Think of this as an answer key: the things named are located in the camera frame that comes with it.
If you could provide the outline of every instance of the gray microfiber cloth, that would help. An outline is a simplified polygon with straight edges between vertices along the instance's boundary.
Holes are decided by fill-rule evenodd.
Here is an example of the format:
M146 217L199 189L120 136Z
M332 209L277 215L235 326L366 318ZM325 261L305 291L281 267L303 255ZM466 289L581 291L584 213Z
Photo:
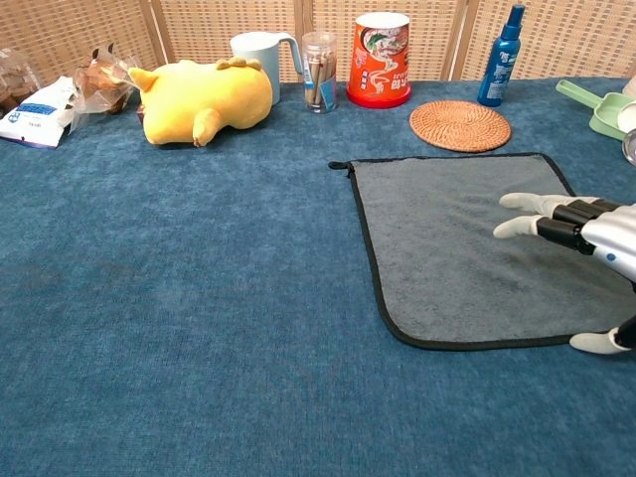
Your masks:
M538 237L496 239L511 192L572 195L542 154L332 163L353 182L381 314L438 350L554 345L633 315L631 283Z

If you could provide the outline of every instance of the blue spray bottle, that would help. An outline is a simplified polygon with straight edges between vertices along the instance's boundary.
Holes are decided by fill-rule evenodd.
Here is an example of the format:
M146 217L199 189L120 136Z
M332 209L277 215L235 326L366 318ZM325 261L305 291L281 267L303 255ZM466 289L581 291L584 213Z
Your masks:
M525 9L524 5L513 5L508 23L504 25L501 36L493 44L486 74L477 96L477 100L485 106L498 106L504 98L517 53L521 48L519 34Z

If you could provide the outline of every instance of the red paper bucket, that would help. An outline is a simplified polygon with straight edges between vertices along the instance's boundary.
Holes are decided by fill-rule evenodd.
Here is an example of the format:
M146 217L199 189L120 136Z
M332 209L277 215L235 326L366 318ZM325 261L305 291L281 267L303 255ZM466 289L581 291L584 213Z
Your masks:
M374 12L356 19L349 100L364 107L394 107L410 96L408 17Z

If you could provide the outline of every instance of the black towel edge trim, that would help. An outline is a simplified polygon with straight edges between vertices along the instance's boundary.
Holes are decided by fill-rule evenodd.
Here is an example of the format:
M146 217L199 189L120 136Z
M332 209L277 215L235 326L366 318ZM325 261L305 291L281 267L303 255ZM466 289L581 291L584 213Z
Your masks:
M508 340L494 340L494 341L482 341L482 342L452 342L452 341L431 341L431 340L421 340L418 338L413 338L410 335L407 335L404 331L402 331L396 322L391 317L391 313L387 308L387 303L385 302L385 297L382 292L382 281L380 279L380 270L378 267L378 261L376 259L376 253L374 250L373 243L371 241L371 232L369 231L369 224L367 222L367 216L365 214L365 207L362 203L362 197L360 196L360 189L358 188L358 181L356 179L356 169L355 164L359 162L363 163L374 163L374 162L395 162L402 161L404 159L471 159L476 157L531 157L531 156L539 156L546 161L546 163L552 168L555 175L560 180L561 184L565 188L565 191L574 196L574 190L571 185L567 182L565 175L558 167L557 163L542 152L520 152L520 153L509 153L509 154L473 154L466 156L447 156L447 157L436 157L436 156L405 156L399 158L386 158L386 159L360 159L353 161L345 161L345 162L337 162L332 161L329 163L329 168L334 170L343 170L346 169L348 171L347 177L351 179L352 189L354 191L354 198L356 201L356 207L358 209L358 216L360 219L360 225L362 228L363 238L365 241L365 247L367 249L367 256L369 259L369 265L371 267L371 274L374 283L374 291L376 295L376 302L378 303L378 309L380 311L380 315L385 322L385 325L391 333L398 338L400 341L407 343L408 345L414 346L416 348L431 350L431 351L488 351L488 350L500 350L500 349L511 349L511 348L535 348L542 346L554 346L554 345L564 345L569 342L571 338L571 334L569 335L556 335L556 336L546 336L542 338L519 338L519 339L508 339ZM598 330L597 333L606 333L609 330Z

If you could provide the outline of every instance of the wicker screen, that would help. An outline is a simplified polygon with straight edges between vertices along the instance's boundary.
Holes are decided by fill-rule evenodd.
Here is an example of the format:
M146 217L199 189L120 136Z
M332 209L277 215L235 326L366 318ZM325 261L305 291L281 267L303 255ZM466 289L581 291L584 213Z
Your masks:
M163 59L141 1L0 0L0 48L26 54L43 84L71 75L95 47L113 42L116 54L152 69Z
M294 0L160 0L174 60L230 58L230 38L250 31L295 36ZM280 80L298 81L289 46L280 46Z
M636 1L526 0L522 47L513 78L629 76L636 60ZM513 2L481 0L461 70L483 76Z
M338 80L349 79L356 18L369 12L405 14L409 23L408 77L440 80L448 55L457 0L313 0L313 27L338 36Z

